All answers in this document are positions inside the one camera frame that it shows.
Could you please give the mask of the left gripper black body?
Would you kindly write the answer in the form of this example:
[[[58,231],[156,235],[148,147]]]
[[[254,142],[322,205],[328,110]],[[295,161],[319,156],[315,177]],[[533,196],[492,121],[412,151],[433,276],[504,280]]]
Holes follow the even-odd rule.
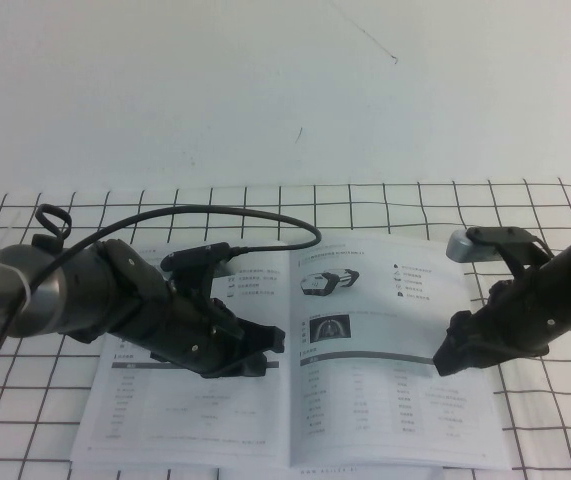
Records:
[[[167,290],[160,299],[143,299],[109,333],[204,378],[251,377],[247,325],[218,299]]]

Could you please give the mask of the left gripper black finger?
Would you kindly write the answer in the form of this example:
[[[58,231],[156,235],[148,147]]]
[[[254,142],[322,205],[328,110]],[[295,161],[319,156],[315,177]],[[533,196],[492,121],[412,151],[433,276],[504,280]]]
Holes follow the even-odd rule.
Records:
[[[268,360],[266,355],[263,352],[257,352],[236,361],[233,365],[226,369],[224,377],[263,377],[266,374],[267,367]]]
[[[239,354],[251,356],[271,351],[277,354],[285,350],[285,332],[275,326],[265,326],[238,319],[238,326],[243,332],[240,342]]]

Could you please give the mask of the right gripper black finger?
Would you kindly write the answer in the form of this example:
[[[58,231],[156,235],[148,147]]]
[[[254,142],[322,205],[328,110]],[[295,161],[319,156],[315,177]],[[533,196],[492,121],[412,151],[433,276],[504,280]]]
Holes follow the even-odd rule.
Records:
[[[459,311],[450,319],[440,350],[462,353],[477,346],[483,339],[475,315],[470,310]]]
[[[469,368],[487,368],[493,346],[486,340],[448,332],[433,356],[440,375],[453,375]]]

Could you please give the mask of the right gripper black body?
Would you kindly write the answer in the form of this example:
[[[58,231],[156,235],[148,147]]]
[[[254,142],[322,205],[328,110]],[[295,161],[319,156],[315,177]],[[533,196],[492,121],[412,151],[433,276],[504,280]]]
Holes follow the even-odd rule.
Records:
[[[516,280],[495,283],[489,289],[483,318],[490,364],[547,355],[546,322],[545,311],[529,285]]]

